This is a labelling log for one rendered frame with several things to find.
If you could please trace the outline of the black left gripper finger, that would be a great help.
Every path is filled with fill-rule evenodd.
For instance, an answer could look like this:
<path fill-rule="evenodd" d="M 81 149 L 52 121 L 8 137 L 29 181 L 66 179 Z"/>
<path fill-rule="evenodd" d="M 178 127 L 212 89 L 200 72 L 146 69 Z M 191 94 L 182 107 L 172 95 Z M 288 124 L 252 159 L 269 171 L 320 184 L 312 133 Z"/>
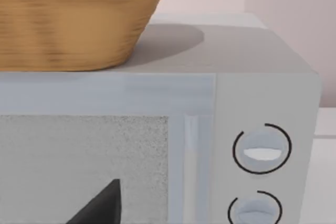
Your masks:
<path fill-rule="evenodd" d="M 120 179 L 112 180 L 66 224 L 121 224 Z"/>

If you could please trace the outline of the pale microwave door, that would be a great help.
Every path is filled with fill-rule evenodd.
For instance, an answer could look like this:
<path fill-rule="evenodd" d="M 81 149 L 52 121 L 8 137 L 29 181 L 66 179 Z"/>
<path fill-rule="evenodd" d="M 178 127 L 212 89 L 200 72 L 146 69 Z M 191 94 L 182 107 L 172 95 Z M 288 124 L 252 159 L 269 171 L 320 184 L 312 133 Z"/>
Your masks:
<path fill-rule="evenodd" d="M 212 73 L 0 72 L 0 224 L 66 224 L 120 179 L 122 224 L 184 224 L 185 116 L 208 223 Z"/>

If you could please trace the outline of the pale round microwave knob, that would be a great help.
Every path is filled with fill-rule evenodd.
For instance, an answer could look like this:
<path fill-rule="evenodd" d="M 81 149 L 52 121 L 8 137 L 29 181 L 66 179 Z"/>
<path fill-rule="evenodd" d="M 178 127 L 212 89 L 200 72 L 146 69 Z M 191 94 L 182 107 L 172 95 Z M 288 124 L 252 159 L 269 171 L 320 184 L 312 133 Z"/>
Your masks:
<path fill-rule="evenodd" d="M 279 224 L 282 216 L 281 201 L 263 190 L 249 197 L 236 197 L 227 208 L 229 224 Z"/>
<path fill-rule="evenodd" d="M 280 126 L 265 123 L 240 132 L 232 145 L 232 157 L 243 171 L 266 175 L 281 169 L 292 153 L 292 140 Z"/>

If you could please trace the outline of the woven wicker basket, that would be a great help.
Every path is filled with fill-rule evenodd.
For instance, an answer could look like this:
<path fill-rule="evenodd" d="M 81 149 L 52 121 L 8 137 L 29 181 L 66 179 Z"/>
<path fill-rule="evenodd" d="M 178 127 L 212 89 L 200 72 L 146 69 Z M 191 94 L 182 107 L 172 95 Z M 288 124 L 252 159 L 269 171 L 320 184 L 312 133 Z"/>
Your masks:
<path fill-rule="evenodd" d="M 125 63 L 160 0 L 0 0 L 0 71 Z"/>

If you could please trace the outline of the pale microwave oven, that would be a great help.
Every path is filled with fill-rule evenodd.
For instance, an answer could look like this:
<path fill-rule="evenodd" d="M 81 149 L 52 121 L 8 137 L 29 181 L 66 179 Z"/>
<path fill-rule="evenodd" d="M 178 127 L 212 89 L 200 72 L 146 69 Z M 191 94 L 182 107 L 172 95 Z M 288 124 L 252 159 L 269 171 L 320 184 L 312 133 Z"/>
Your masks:
<path fill-rule="evenodd" d="M 284 212 L 279 224 L 299 224 L 321 81 L 256 17 L 155 16 L 132 58 L 123 66 L 100 71 L 214 74 L 207 224 L 229 224 L 230 202 L 258 190 L 281 201 Z M 232 145 L 240 132 L 265 123 L 278 125 L 289 134 L 292 153 L 273 173 L 249 174 L 234 162 Z"/>

